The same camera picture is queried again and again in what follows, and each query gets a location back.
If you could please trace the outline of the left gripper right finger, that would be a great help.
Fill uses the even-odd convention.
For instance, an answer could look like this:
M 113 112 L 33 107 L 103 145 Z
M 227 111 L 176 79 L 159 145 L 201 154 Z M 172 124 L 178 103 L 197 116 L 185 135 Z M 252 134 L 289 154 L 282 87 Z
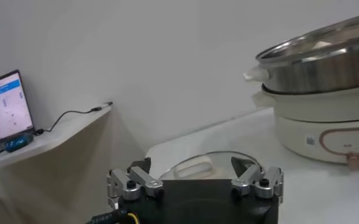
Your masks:
M 283 203 L 284 173 L 279 167 L 268 170 L 249 159 L 231 157 L 232 167 L 237 175 L 231 180 L 232 193 L 243 198 L 251 193 L 260 199 L 277 197 Z

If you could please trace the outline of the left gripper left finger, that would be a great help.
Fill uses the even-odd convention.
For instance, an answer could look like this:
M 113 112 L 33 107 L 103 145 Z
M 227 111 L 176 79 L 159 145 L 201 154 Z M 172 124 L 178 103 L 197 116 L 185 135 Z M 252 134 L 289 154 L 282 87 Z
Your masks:
M 119 200 L 136 201 L 142 191 L 146 197 L 161 199 L 165 193 L 162 180 L 150 176 L 151 158 L 134 161 L 125 170 L 110 169 L 106 174 L 107 202 L 114 210 L 119 209 Z

